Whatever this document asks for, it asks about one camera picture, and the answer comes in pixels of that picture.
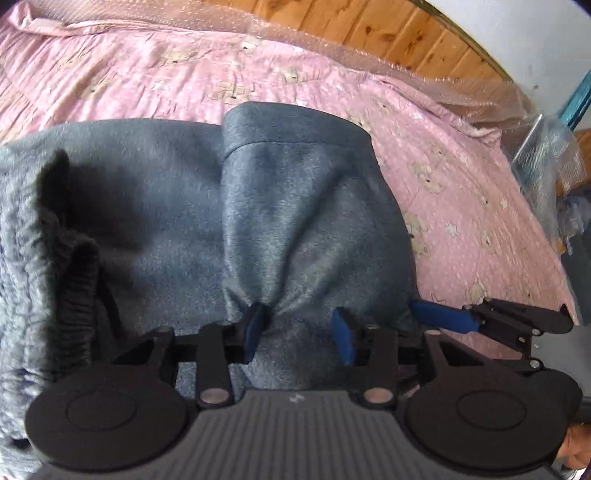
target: wooden panel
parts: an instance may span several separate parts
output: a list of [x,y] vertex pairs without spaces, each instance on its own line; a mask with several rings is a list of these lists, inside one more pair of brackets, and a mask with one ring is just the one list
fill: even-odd
[[254,14],[269,22],[298,29],[311,4],[312,0],[258,0]]
[[495,69],[471,48],[462,55],[462,58],[457,62],[457,65],[452,69],[449,76],[451,78],[464,79],[502,80]]
[[443,27],[423,10],[415,10],[385,58],[408,70],[415,70],[443,34]]
[[419,75],[429,78],[447,77],[467,52],[468,45],[450,31],[445,31],[416,68]]
[[383,57],[416,10],[408,0],[370,0],[345,44]]
[[364,50],[425,77],[504,80],[494,61],[424,0],[207,1]]
[[359,21],[368,0],[315,0],[300,30],[337,43],[343,43]]

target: metal pin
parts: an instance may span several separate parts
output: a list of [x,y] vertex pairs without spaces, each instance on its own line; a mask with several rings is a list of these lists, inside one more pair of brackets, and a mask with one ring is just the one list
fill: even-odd
[[230,394],[223,388],[208,388],[201,392],[200,397],[202,402],[209,403],[210,405],[218,405],[228,400]]
[[363,397],[370,403],[387,403],[394,398],[394,394],[387,388],[375,387],[363,392]]

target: gray sweater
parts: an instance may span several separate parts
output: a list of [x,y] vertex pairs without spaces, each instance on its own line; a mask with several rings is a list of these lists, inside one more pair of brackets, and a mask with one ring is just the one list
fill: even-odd
[[221,126],[62,125],[0,149],[0,189],[0,473],[38,467],[24,415],[43,388],[116,349],[99,265],[128,336],[269,305],[237,394],[338,388],[337,306],[415,326],[410,239],[371,139],[326,113],[245,103]]

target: circular pad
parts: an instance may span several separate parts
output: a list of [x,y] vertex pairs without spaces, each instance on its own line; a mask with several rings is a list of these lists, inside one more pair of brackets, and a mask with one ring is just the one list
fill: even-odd
[[449,368],[410,399],[406,424],[429,452],[478,472],[522,471],[554,455],[566,415],[545,391],[502,367]]
[[108,472],[167,450],[187,424],[185,400],[148,368],[101,365],[41,394],[27,412],[40,459],[68,470]]

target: white wall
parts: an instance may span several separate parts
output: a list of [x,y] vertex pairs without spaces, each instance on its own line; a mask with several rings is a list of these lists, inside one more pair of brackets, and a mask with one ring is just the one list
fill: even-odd
[[[591,17],[573,0],[429,0],[558,112],[591,68]],[[579,128],[591,128],[587,112]]]

